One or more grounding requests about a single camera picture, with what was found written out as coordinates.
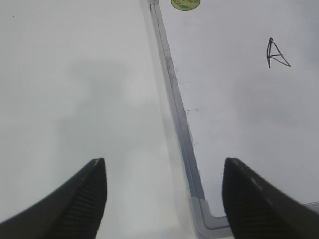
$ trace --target round sticker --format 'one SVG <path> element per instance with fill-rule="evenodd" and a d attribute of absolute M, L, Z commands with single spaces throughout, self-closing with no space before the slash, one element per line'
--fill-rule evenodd
<path fill-rule="evenodd" d="M 199 6 L 200 0 L 171 0 L 171 4 L 178 10 L 190 11 Z"/>

